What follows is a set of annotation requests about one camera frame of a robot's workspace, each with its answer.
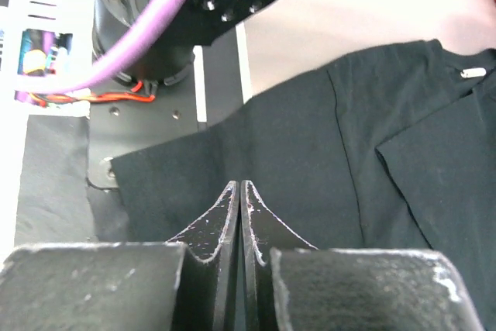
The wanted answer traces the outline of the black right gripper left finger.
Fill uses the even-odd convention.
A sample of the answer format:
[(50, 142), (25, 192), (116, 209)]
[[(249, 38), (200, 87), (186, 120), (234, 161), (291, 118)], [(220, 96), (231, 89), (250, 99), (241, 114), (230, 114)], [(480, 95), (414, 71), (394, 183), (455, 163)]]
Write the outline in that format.
[(230, 181), (214, 205), (171, 243), (187, 250), (172, 330), (233, 330), (239, 249), (239, 184)]

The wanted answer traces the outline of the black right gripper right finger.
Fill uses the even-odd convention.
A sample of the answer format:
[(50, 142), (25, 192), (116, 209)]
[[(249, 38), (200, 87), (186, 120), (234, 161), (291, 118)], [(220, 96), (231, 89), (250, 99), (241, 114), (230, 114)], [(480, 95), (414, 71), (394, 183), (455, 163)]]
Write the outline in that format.
[(264, 203), (252, 181), (240, 186), (246, 328), (277, 330), (270, 250), (315, 250)]

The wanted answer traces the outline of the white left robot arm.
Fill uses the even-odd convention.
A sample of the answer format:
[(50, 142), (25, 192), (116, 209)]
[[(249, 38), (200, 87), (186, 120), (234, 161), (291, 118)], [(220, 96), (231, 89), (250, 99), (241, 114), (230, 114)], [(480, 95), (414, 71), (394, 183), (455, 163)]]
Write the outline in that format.
[[(94, 57), (107, 52), (131, 28), (150, 0), (95, 0)], [(173, 84), (193, 62), (196, 46), (210, 46), (237, 24), (276, 0), (186, 0), (143, 56), (116, 77), (121, 82)]]

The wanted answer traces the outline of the black t-shirt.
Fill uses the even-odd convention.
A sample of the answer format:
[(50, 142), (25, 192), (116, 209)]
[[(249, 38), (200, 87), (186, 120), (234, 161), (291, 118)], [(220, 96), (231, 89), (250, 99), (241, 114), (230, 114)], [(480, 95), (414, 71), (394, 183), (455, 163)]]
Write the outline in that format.
[(229, 181), (319, 248), (430, 248), (495, 328), (495, 52), (437, 40), (348, 54), (205, 131), (112, 162), (133, 236), (162, 241)]

